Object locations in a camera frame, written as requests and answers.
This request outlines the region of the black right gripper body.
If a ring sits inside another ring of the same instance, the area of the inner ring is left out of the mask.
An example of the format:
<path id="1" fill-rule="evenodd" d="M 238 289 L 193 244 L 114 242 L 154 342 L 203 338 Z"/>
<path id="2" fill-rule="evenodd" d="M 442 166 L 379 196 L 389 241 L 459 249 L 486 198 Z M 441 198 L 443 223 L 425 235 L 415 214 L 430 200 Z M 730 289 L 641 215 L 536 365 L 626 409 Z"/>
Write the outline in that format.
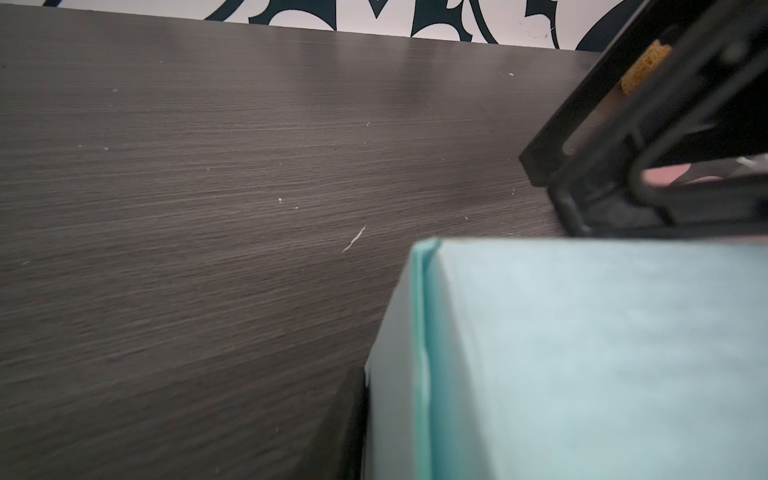
<path id="1" fill-rule="evenodd" d="M 573 153 L 565 144 L 663 34 L 670 54 Z M 647 1 L 520 156 L 577 237 L 762 236 L 763 173 L 657 187 L 647 170 L 767 150 L 767 5 Z"/>

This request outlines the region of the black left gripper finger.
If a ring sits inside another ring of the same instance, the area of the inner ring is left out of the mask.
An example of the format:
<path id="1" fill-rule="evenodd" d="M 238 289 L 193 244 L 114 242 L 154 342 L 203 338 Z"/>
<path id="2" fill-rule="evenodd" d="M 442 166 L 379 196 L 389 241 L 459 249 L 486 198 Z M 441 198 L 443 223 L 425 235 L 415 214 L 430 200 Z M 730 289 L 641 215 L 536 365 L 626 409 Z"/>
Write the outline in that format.
<path id="1" fill-rule="evenodd" d="M 365 370 L 352 367 L 299 461 L 300 479 L 359 479 L 367 429 Z"/>

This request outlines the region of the light blue paper box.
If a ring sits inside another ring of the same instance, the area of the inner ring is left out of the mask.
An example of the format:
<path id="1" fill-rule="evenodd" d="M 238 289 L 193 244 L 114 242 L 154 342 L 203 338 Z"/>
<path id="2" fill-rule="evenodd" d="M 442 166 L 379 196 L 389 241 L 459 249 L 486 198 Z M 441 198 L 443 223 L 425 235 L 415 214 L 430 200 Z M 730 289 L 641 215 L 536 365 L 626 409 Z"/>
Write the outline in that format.
<path id="1" fill-rule="evenodd" d="M 767 248 L 421 241 L 366 374 L 367 479 L 763 479 Z"/>

